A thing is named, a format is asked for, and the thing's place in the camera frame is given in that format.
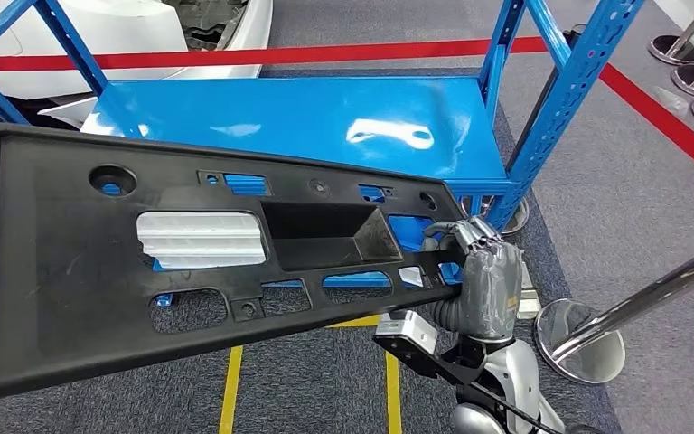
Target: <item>black plastic panel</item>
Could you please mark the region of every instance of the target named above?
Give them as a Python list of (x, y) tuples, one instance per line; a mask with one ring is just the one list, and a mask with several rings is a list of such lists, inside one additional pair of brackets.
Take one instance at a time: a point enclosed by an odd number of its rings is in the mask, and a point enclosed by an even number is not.
[[(235, 195), (205, 174), (267, 178), (269, 195)], [(382, 203), (358, 184), (389, 186)], [(148, 211), (255, 214), (267, 261), (154, 272), (136, 236)], [(438, 263), (456, 252), (403, 251), (387, 216), (463, 218), (436, 180), (278, 156), (225, 152), (37, 127), (0, 126), (0, 396), (219, 350), (409, 307), (459, 290)], [(424, 288), (398, 268), (419, 266)], [(385, 297), (335, 303), (327, 276), (380, 271)], [(299, 280), (311, 308), (267, 314), (263, 283)], [(219, 291), (221, 325), (159, 333), (149, 311), (164, 292)]]

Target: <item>gray robotic glove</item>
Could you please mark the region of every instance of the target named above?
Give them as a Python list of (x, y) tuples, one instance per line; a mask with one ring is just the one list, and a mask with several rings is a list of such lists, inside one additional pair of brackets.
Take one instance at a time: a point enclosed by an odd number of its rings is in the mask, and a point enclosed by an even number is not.
[[(441, 241), (434, 238), (438, 233), (444, 234)], [(435, 322), (485, 344), (509, 342), (520, 307), (520, 250), (479, 217), (437, 222), (424, 235), (422, 250), (438, 250), (457, 241), (466, 253), (461, 295), (435, 303)]]

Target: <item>red stripe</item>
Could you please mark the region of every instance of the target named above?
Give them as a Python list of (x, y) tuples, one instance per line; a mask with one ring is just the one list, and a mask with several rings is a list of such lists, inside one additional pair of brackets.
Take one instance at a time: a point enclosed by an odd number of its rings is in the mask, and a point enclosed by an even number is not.
[(648, 119), (654, 127), (658, 128), (664, 136), (674, 142), (675, 145), (690, 158), (694, 159), (694, 131), (681, 120), (672, 115), (655, 99), (638, 88), (619, 70), (607, 64), (603, 68), (600, 78), (615, 93), (626, 101), (633, 109), (637, 110), (644, 118)]
[[(480, 56), (488, 39), (439, 42), (365, 43), (321, 47), (269, 48), (218, 52), (138, 52), (94, 56), (103, 70), (215, 65), (273, 65), (326, 61), (381, 61), (431, 57)], [(517, 38), (511, 52), (544, 52), (540, 36)], [(64, 71), (76, 67), (68, 56), (0, 57), (0, 71)]]

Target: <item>yellow floor line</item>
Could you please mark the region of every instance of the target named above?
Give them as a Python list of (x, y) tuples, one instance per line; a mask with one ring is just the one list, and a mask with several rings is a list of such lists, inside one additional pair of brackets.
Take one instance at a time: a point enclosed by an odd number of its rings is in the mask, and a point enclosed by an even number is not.
[(219, 434), (232, 434), (232, 421), (235, 417), (235, 401), (238, 398), (240, 359), (242, 355), (242, 346), (234, 346), (230, 350), (228, 376), (227, 380), (225, 380), (225, 394), (222, 399), (222, 414), (220, 415)]
[(387, 426), (389, 434), (403, 432), (400, 422), (400, 369), (398, 359), (390, 353), (384, 354), (387, 360)]
[(365, 318), (353, 319), (352, 321), (347, 321), (344, 323), (329, 325), (329, 328), (336, 327), (375, 327), (379, 325), (379, 316), (372, 315), (366, 316)]

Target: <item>blue metal cart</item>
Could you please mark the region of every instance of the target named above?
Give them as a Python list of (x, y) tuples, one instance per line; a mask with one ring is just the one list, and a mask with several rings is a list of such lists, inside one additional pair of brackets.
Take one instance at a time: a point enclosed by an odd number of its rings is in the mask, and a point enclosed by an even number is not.
[[(487, 220), (502, 228), (642, 3), (601, 0), (571, 49), (543, 0), (505, 0), (479, 75), (466, 77), (107, 81), (57, 0), (14, 0), (0, 13), (0, 35), (36, 8), (98, 96), (82, 131), (442, 178), (478, 208), (492, 196)], [(493, 121), (502, 69), (526, 8), (556, 74), (505, 166)], [(232, 100), (232, 110), (208, 107), (220, 98)], [(1, 94), (0, 121), (27, 123)], [(228, 183), (243, 193), (264, 190), (263, 180)], [(367, 201), (386, 199), (384, 186), (367, 187), (375, 187), (363, 193)], [(413, 239), (408, 232), (407, 248), (417, 244)]]

